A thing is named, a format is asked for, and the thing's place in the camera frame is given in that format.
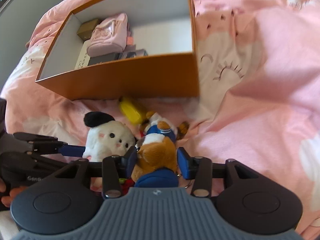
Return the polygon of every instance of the gray wall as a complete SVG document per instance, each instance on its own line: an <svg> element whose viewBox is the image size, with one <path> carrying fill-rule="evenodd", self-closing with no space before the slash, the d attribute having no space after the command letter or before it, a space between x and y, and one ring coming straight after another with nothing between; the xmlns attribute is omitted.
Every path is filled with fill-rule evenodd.
<svg viewBox="0 0 320 240"><path fill-rule="evenodd" d="M40 18L63 0L11 0L0 12L0 91Z"/></svg>

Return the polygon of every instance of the screw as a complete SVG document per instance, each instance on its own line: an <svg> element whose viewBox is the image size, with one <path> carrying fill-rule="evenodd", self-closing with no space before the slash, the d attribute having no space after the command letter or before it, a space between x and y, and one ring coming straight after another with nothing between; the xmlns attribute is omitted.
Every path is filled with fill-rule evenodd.
<svg viewBox="0 0 320 240"><path fill-rule="evenodd" d="M206 189L196 189L194 192L193 192L193 195L195 195L196 197L207 197L209 196L209 191L207 191Z"/></svg>
<svg viewBox="0 0 320 240"><path fill-rule="evenodd" d="M108 198L117 198L121 196L121 192L116 189L107 190L104 194Z"/></svg>

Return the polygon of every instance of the plush toy tail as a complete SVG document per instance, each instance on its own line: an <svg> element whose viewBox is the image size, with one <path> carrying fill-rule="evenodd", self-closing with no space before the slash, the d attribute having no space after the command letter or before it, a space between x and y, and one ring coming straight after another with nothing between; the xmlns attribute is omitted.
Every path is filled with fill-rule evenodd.
<svg viewBox="0 0 320 240"><path fill-rule="evenodd" d="M84 124L91 128L114 120L110 114L103 112L89 112L84 116Z"/></svg>
<svg viewBox="0 0 320 240"><path fill-rule="evenodd" d="M184 136L187 134L189 130L189 126L190 125L188 122L183 122L177 127L178 128L177 140L181 140L184 138Z"/></svg>

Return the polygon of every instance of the open box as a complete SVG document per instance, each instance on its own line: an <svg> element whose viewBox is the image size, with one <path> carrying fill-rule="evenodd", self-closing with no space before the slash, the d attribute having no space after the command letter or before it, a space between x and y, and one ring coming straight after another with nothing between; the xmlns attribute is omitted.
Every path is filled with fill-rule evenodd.
<svg viewBox="0 0 320 240"><path fill-rule="evenodd" d="M86 21L125 12L136 49L149 56L76 69ZM70 12L45 55L36 82L68 99L199 95L192 0L91 0Z"/></svg>

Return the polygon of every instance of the white logo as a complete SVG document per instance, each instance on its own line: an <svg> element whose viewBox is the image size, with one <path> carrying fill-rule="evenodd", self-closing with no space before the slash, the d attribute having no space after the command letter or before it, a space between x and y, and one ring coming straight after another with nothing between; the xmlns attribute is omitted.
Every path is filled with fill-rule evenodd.
<svg viewBox="0 0 320 240"><path fill-rule="evenodd" d="M41 181L41 178L40 177L36 178L36 177L28 176L27 180L30 180L30 181Z"/></svg>
<svg viewBox="0 0 320 240"><path fill-rule="evenodd" d="M156 189L152 193L155 194L156 196L159 196L162 193L162 191L159 189Z"/></svg>

